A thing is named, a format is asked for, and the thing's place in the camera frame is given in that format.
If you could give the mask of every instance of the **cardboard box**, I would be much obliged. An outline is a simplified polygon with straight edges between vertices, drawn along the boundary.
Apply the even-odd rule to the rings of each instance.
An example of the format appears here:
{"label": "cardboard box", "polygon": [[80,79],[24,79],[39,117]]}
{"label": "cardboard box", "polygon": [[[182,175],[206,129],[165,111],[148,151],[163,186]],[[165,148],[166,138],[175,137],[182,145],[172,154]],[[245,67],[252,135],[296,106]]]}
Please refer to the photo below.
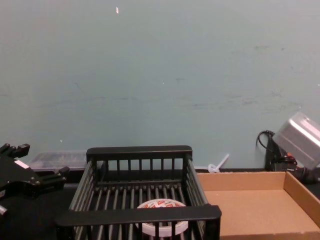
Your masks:
{"label": "cardboard box", "polygon": [[221,240],[320,240],[320,201],[288,172],[198,173]]}

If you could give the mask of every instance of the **painted wall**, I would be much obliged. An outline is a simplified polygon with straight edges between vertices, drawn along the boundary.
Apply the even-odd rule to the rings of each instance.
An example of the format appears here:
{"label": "painted wall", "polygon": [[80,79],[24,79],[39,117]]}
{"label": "painted wall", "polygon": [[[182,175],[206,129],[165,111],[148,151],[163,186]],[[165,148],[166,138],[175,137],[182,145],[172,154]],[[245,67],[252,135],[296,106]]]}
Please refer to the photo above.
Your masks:
{"label": "painted wall", "polygon": [[0,142],[190,145],[263,166],[255,140],[320,122],[318,0],[2,0]]}

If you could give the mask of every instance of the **dish rack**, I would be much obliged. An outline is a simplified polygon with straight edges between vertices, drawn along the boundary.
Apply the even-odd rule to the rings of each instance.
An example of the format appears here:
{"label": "dish rack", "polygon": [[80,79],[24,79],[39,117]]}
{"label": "dish rack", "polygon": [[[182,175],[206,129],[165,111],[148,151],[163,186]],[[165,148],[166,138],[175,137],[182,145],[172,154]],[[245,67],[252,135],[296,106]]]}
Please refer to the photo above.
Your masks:
{"label": "dish rack", "polygon": [[[56,219],[58,240],[218,240],[221,211],[210,205],[192,164],[192,148],[177,146],[96,147],[69,210]],[[185,207],[137,208],[151,199],[173,199]],[[188,221],[176,235],[176,224]],[[155,226],[155,236],[143,233]],[[171,237],[159,227],[172,226]]]}

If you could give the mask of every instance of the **table surface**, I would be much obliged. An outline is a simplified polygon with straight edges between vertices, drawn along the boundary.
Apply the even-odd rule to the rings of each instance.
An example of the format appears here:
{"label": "table surface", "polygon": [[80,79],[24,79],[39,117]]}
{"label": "table surface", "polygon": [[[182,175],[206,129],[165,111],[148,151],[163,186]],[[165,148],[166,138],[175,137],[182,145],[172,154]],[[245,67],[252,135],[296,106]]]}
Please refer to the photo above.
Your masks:
{"label": "table surface", "polygon": [[[254,169],[225,169],[228,172],[250,172]],[[320,183],[306,185],[320,199]],[[69,208],[75,189],[67,188],[40,195],[36,199],[14,196],[0,201],[9,209],[0,222],[1,240],[57,240],[54,218]]]}

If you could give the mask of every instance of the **silver metal container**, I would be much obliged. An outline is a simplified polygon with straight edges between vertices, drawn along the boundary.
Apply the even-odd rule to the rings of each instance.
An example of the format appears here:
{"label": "silver metal container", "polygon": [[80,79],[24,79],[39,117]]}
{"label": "silver metal container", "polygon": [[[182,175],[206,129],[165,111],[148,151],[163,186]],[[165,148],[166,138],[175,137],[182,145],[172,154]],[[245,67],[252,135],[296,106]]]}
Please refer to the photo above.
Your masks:
{"label": "silver metal container", "polygon": [[320,125],[302,112],[293,115],[273,140],[306,168],[312,170],[320,164]]}

